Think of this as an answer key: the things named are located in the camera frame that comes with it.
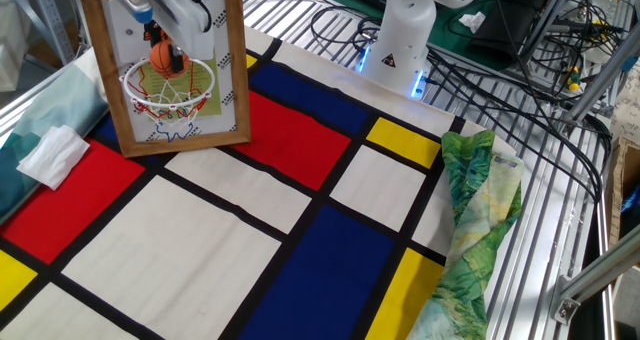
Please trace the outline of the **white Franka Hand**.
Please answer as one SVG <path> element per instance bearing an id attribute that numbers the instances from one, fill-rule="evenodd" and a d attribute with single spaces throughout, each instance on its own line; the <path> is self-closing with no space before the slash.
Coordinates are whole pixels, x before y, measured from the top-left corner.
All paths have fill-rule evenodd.
<path id="1" fill-rule="evenodd" d="M 205 32 L 209 17 L 200 5 L 192 0 L 151 0 L 151 5 L 154 21 L 143 25 L 143 40 L 161 42 L 162 29 L 173 40 L 175 45 L 169 47 L 173 74 L 184 71 L 184 53 L 198 60 L 211 60 L 214 57 L 213 32 Z"/>

